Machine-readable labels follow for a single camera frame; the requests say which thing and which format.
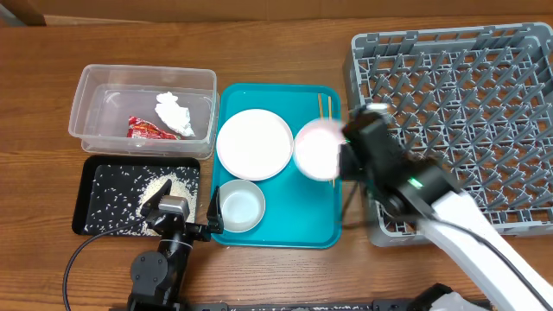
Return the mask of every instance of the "teal tray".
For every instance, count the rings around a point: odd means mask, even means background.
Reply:
[[[325,117],[328,116],[328,96],[332,98],[333,118],[340,119],[340,98],[326,86],[274,84],[235,84],[221,98],[221,126],[233,115],[248,109],[265,109],[280,116],[292,130],[292,135],[309,121],[320,118],[317,94],[322,94]],[[213,161],[211,193],[236,177],[221,165],[217,153]],[[328,181],[312,181],[296,167],[293,159],[278,175],[265,181],[255,181],[265,196],[265,214],[259,224],[248,232],[224,231],[213,238],[224,245],[296,247],[324,249],[334,245],[341,235],[341,181],[335,187]]]

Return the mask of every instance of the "wooden table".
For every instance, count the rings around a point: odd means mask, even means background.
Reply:
[[[536,21],[553,24],[553,16],[0,29],[0,309],[62,309],[63,271],[85,240],[72,232],[71,221],[89,155],[67,134],[67,124],[86,65],[210,68],[219,93],[235,82],[322,84],[345,103],[341,66],[358,33]],[[205,218],[212,164],[201,164],[199,219]],[[359,202],[352,209],[352,217],[359,215]],[[509,241],[553,282],[553,237]],[[88,246],[69,278],[73,309],[125,304],[131,261],[156,247],[155,238],[102,238]],[[192,302],[235,305],[370,301],[413,297],[435,282],[482,298],[433,245],[378,248],[357,229],[324,251],[197,243],[183,294]]]

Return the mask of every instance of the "plastic dish rack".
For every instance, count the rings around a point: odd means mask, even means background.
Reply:
[[[349,108],[388,103],[391,134],[441,161],[499,233],[553,233],[552,38],[544,23],[356,35]],[[375,245],[428,242],[375,207]]]

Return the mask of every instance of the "white tissue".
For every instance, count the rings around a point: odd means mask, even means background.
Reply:
[[[166,92],[157,95],[156,99],[160,103],[156,105],[156,113],[171,130],[183,136],[195,136],[190,125],[190,111],[176,103],[175,95]]]

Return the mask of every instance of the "small white bowl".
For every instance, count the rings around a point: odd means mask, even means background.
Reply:
[[[308,178],[331,181],[340,173],[340,146],[346,139],[336,120],[316,119],[296,135],[294,162]]]
[[[247,232],[265,213],[265,197],[251,181],[229,181],[219,189],[219,200],[225,230]]]

